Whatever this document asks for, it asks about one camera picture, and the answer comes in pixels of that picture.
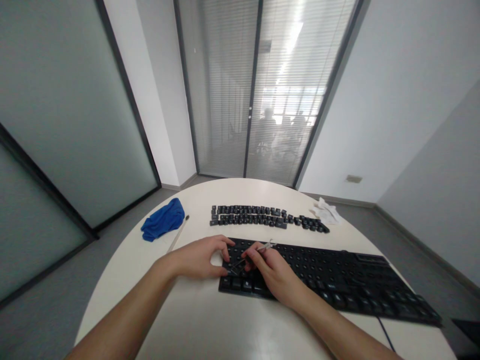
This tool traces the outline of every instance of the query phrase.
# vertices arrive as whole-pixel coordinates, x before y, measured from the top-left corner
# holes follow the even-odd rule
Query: blue cloth
[[[185,211],[182,203],[176,197],[168,205],[155,211],[141,227],[143,239],[149,242],[158,239],[169,231],[178,229],[182,225]]]

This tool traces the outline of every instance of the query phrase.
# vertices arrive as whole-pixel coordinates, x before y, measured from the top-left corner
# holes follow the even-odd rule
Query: wall outlet
[[[363,179],[363,177],[361,177],[361,176],[347,175],[345,181],[346,181],[347,183],[355,183],[355,184],[358,184],[359,182],[362,181],[362,179]]]

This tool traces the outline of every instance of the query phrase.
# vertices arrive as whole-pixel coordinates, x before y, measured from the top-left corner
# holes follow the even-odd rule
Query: floor
[[[189,184],[213,180],[198,176]],[[105,266],[131,228],[176,191],[160,189],[101,232],[96,241],[0,312],[0,360],[63,359]],[[457,356],[479,352],[449,318],[480,321],[480,300],[411,245],[374,209],[335,204],[369,238],[414,290],[440,313],[442,330]]]

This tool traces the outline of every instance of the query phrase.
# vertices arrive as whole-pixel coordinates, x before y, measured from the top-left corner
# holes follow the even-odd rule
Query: hand
[[[204,237],[172,251],[166,257],[175,266],[175,275],[183,275],[189,278],[204,279],[227,276],[228,272],[222,266],[213,266],[210,259],[214,252],[220,250],[223,259],[230,261],[227,244],[234,246],[235,243],[223,235]]]
[[[308,292],[308,287],[295,275],[290,265],[273,249],[262,249],[260,242],[254,243],[246,250],[241,257],[248,256],[253,264],[247,264],[245,271],[250,271],[255,267],[260,270],[266,285],[271,293],[285,306],[295,309],[299,300]]]

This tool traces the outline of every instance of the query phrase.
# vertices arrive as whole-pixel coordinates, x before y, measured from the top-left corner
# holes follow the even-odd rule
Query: black keyboard
[[[302,226],[305,230],[328,234],[330,229],[317,218],[300,215],[298,217],[268,206],[252,205],[213,205],[211,207],[210,226],[215,225],[265,225],[271,228],[287,229],[288,224]]]
[[[230,263],[223,262],[228,276],[220,278],[223,293],[274,299],[258,269],[232,270],[240,255],[254,241],[232,238]],[[442,318],[414,294],[383,256],[303,246],[274,247],[310,289],[340,311],[442,326]]]

